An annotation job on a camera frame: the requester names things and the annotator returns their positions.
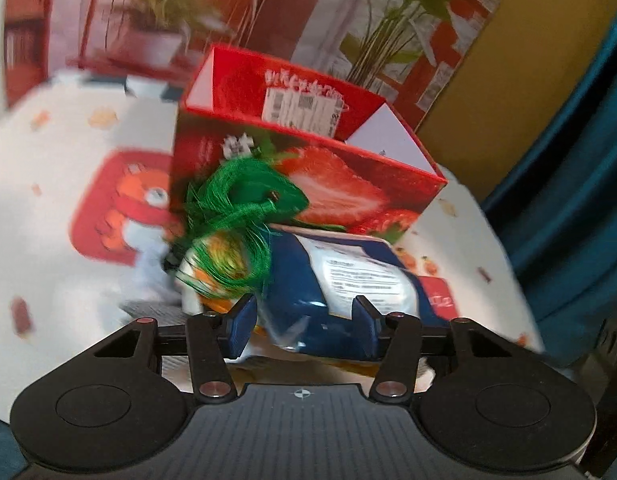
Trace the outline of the red strawberry cardboard box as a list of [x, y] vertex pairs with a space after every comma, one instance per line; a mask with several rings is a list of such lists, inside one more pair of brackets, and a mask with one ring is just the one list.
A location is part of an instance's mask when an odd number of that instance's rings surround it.
[[281, 58], [214, 44], [179, 102], [171, 206], [231, 158], [265, 160], [306, 195], [307, 226], [396, 240], [447, 181], [395, 108]]

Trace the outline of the printed room backdrop poster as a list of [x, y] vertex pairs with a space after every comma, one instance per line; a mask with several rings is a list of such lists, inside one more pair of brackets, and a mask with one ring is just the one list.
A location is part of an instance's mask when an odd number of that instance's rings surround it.
[[223, 42], [380, 94], [418, 127], [501, 0], [5, 0], [8, 103], [56, 70], [182, 86]]

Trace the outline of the blue plastic snack bag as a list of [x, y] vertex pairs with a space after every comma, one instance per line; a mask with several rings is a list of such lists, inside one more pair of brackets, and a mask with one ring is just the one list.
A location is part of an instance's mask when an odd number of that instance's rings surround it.
[[258, 322], [280, 348], [337, 360], [371, 361], [351, 306], [366, 297], [383, 315], [403, 312], [443, 327], [424, 287], [389, 244], [361, 235], [272, 229], [269, 275]]

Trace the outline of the teal blue curtain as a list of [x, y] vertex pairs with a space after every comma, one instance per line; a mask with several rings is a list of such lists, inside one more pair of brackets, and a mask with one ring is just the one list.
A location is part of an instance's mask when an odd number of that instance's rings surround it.
[[548, 356], [577, 361], [617, 315], [617, 14], [574, 91], [482, 208]]

